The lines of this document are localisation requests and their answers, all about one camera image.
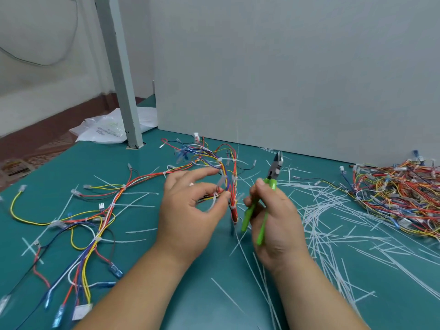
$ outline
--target white plastic bag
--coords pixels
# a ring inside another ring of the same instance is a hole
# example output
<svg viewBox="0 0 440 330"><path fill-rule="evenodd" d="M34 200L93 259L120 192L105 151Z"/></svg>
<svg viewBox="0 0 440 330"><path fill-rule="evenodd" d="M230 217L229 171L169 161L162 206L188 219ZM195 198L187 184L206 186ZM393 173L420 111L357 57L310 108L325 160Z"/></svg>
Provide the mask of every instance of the white plastic bag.
<svg viewBox="0 0 440 330"><path fill-rule="evenodd" d="M142 133L157 127L156 108L137 107ZM121 110L115 109L105 116L87 118L81 125L70 129L78 137L77 141L94 143L123 143L127 140Z"/></svg>

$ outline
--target wire cutter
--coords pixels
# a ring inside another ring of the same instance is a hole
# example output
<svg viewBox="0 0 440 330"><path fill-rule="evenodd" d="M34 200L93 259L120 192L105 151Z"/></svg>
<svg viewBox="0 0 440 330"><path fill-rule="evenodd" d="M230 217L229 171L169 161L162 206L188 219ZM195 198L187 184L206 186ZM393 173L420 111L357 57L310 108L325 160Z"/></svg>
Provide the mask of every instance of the wire cutter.
<svg viewBox="0 0 440 330"><path fill-rule="evenodd" d="M269 184L269 186L273 190L276 189L279 171L282 166L283 166L283 153L278 152L274 157L271 167L269 168L267 177L264 179L264 182L266 184ZM242 233L246 231L250 222L250 218L252 217L253 211L255 210L255 206L257 205L257 203L258 203L258 199L254 199L252 205L245 211L245 217L243 219L243 224L242 224ZM264 240L264 228L266 226L266 220L267 220L267 211L266 214L264 215L263 225L261 226L260 233L258 234L258 238L256 240L256 243L258 245L261 245Z"/></svg>

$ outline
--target pile of wires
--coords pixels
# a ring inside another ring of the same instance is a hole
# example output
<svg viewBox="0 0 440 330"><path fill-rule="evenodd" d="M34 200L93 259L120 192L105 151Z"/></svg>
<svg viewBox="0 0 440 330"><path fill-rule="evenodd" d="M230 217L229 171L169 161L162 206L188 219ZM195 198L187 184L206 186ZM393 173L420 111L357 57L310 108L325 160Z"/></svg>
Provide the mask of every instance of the pile of wires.
<svg viewBox="0 0 440 330"><path fill-rule="evenodd" d="M392 167L353 166L348 193L400 230L440 241L440 167L407 160Z"/></svg>
<svg viewBox="0 0 440 330"><path fill-rule="evenodd" d="M222 144L220 145L216 150L211 151L208 148L208 144L205 142L204 138L202 138L202 141L200 142L200 138L195 137L195 143L182 143L180 141L168 141L167 139L162 139L162 146L167 144L168 146L171 146L175 149L175 155L177 156L177 164L179 164L181 161L186 161L186 163L183 163L182 165L178 167L174 167L172 165L167 166L167 170L164 172L152 172L147 175L139 176L139 173L137 170L133 169L130 164L128 164L129 168L129 178L126 184L105 184L101 186L92 186L92 185L84 185L84 189L88 190L90 193L94 194L88 194L85 192L80 192L78 190L72 190L72 196L76 196L80 199L86 200L86 201L100 201L107 198L113 198L112 203L107 208L100 208L99 210L91 210L86 212L81 212L74 215L69 215L65 218L58 218L58 220L54 220L52 222L47 223L38 223L29 221L26 219L21 218L15 213L15 206L16 203L20 197L20 195L25 191L25 186L21 186L18 194L14 197L12 200L11 206L10 206L10 214L11 216L22 223L35 225L35 226L47 226L47 228L53 227L55 229L58 229L57 234L55 237L46 245L41 245L39 242L36 243L37 246L37 252L34 259L33 264L30 266L29 270L25 272L25 274L17 281L17 283L14 285L12 290L9 292L8 295L5 295L0 300L0 314L4 310L6 304L8 303L10 297L12 294L19 288L19 285L23 282L23 280L26 278L26 276L33 272L36 276L38 276L42 282L46 285L47 291L41 298L38 305L35 307L35 309L28 315L17 327L17 329L24 324L24 322L38 309L38 307L44 302L44 307L48 308L52 294L55 290L55 288L58 286L58 284L62 281L64 277L67 276L71 286L68 289L66 293L66 297L63 301L63 303L60 305L58 312L55 316L53 327L59 327L64 310L66 308L66 304L69 300L69 296L74 292L75 294L75 308L74 308L74 315L72 317L72 320L76 320L75 318L75 311L77 307L87 307L91 308L91 288L92 287L112 287L115 285L116 281L110 281L110 282L99 282L99 283L92 283L90 284L88 282L87 278L87 265L92 257L93 254L96 254L102 261L104 261L108 265L109 271L117 278L120 279L123 276L123 272L113 263L113 253L114 253L114 247L116 238L113 234L113 232L110 230L110 225L116 220L117 216L123 211L119 211L118 213L114 213L114 206L121 197L121 195L130 187L133 187L139 183L145 182L151 178L164 176L171 174L173 172L178 171L184 171L192 166L195 165L201 165L201 166L212 166L219 169L220 175L222 177L220 178L220 182L217 183L217 192L214 194L209 194L204 196L202 199L198 201L198 203L201 203L203 201L212 200L211 207L215 204L216 198L225 190L228 190L231 192L231 198L230 198L230 204L229 207L231 209L231 223L232 226L234 223L238 221L238 213L237 213L237 202L239 199L244 196L244 194L237 197L237 169L249 170L245 168L240 168L237 165L237 162L241 162L246 164L245 162L242 162L237 159L237 154L235 152L235 149L232 148L228 144ZM220 157L218 156L218 153L220 151L225 151L226 157ZM91 239L91 242L85 246L85 247L79 247L75 245L74 243L74 230L78 227L86 228L88 231L91 232L91 235L93 238ZM58 238L63 232L70 231L70 243L72 247L78 251L81 251L79 256L76 260L74 260L70 265L61 273L59 278L54 282L50 283L47 278L45 278L40 272L37 270L37 264L40 261L41 257L47 252L47 250L52 245L53 241ZM112 239L104 239L103 235L105 232L109 232L112 235ZM98 243L100 241L107 241L107 242L113 242L113 247L110 256L107 258L103 255L101 255L98 252Z"/></svg>

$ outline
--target person's left hand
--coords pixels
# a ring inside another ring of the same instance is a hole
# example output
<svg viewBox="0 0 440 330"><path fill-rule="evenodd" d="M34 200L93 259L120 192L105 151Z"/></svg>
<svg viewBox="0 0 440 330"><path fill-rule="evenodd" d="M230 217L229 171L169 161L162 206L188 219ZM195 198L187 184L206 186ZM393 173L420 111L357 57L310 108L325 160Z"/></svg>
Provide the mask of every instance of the person's left hand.
<svg viewBox="0 0 440 330"><path fill-rule="evenodd" d="M173 172L165 181L155 246L186 266L191 265L206 248L228 208L229 191L221 193L209 212L195 207L197 200L217 190L215 184L196 181L218 171L201 168Z"/></svg>

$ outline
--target white post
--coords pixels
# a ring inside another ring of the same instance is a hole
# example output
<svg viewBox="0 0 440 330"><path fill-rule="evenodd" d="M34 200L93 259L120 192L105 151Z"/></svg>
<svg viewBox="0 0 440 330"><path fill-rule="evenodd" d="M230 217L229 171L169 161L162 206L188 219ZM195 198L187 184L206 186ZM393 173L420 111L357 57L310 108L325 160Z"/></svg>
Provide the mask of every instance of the white post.
<svg viewBox="0 0 440 330"><path fill-rule="evenodd" d="M95 0L129 147L143 146L118 0Z"/></svg>

